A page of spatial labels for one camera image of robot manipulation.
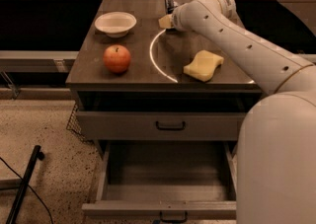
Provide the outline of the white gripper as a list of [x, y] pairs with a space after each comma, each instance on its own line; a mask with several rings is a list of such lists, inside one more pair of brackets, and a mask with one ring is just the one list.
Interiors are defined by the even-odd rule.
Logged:
[[168, 14], [158, 20], [159, 27], [162, 29], [172, 29], [173, 27], [180, 32], [191, 29], [190, 8], [188, 4], [183, 4], [174, 9], [172, 15]]

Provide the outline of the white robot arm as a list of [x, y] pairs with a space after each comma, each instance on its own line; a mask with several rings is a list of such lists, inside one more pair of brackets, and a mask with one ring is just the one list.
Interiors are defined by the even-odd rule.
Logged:
[[234, 0], [166, 0], [170, 27], [217, 44], [266, 93], [243, 120], [237, 224], [316, 224], [316, 66], [231, 22]]

